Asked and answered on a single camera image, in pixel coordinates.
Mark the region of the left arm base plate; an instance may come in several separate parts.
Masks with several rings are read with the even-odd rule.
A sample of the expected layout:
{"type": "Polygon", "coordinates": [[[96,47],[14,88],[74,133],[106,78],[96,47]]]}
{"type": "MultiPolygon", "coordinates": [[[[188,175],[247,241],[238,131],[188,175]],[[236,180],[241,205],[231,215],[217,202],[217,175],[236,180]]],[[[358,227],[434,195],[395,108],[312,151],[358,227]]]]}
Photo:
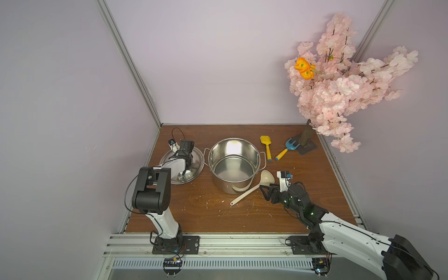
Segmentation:
{"type": "Polygon", "coordinates": [[[181,236],[173,239],[156,237],[152,254],[198,254],[199,236],[181,236]]]}

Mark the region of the glass pot lid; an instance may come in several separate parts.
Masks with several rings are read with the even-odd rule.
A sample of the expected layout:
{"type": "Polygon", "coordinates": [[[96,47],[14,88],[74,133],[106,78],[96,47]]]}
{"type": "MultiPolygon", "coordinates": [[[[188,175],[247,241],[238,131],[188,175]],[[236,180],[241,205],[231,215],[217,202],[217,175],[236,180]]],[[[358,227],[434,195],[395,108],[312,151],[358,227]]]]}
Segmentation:
{"type": "Polygon", "coordinates": [[[192,182],[203,171],[204,155],[198,148],[193,148],[191,165],[187,167],[184,159],[174,157],[172,151],[167,152],[159,164],[163,168],[171,168],[171,184],[180,185],[192,182]]]}

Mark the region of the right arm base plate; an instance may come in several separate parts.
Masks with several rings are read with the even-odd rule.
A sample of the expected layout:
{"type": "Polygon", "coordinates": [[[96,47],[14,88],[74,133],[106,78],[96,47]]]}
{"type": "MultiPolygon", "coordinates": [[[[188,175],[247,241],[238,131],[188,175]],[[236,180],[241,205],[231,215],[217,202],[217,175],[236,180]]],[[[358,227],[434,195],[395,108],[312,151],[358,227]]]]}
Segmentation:
{"type": "Polygon", "coordinates": [[[293,255],[322,255],[326,253],[322,244],[309,236],[289,236],[285,244],[292,249],[293,255]]]}

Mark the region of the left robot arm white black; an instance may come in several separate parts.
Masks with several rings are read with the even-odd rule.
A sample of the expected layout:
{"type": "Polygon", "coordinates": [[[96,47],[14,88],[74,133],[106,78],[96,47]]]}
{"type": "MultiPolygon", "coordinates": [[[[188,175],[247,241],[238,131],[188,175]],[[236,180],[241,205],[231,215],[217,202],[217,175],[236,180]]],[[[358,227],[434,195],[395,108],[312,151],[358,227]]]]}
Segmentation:
{"type": "Polygon", "coordinates": [[[155,243],[180,244],[182,229],[169,209],[171,180],[183,174],[193,161],[194,141],[182,140],[180,148],[167,162],[153,167],[143,167],[136,176],[131,199],[136,214],[149,218],[157,232],[155,243]]]}

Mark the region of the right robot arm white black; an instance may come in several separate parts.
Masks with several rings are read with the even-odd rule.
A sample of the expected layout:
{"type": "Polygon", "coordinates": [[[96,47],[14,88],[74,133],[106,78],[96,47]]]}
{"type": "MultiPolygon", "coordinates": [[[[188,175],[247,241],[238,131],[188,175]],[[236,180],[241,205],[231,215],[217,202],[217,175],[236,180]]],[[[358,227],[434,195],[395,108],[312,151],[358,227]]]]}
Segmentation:
{"type": "Polygon", "coordinates": [[[261,185],[266,201],[282,204],[305,225],[308,244],[364,267],[383,280],[438,280],[431,268],[406,238],[393,238],[362,229],[314,204],[300,182],[284,189],[278,184],[261,185]]]}

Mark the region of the cream plastic ladle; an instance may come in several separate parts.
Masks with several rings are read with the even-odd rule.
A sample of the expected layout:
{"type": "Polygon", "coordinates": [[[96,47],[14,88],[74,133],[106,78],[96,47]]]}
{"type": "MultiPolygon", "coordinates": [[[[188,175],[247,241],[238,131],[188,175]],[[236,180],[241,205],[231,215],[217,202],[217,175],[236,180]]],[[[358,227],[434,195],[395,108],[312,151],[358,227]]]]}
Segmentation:
{"type": "Polygon", "coordinates": [[[273,183],[275,183],[275,179],[274,179],[273,174],[270,171],[268,171],[268,170],[263,170],[261,172],[259,184],[255,185],[254,187],[250,188],[249,190],[247,190],[246,192],[244,192],[243,194],[241,194],[240,196],[235,198],[230,203],[230,206],[232,207],[232,206],[236,205],[242,199],[246,198],[249,194],[251,194],[254,191],[256,191],[257,189],[259,189],[260,186],[269,186],[270,184],[273,184],[273,183]]]}

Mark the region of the stainless steel pot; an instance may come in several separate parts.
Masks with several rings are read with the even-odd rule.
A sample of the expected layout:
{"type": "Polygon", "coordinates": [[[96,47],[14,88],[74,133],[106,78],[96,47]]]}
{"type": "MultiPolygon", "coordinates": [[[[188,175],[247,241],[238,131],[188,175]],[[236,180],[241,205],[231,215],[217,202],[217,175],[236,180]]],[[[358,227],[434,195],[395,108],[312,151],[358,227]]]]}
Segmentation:
{"type": "Polygon", "coordinates": [[[213,184],[226,194],[239,195],[248,190],[267,162],[265,152],[241,138],[227,138],[204,149],[203,164],[209,167],[213,184]]]}

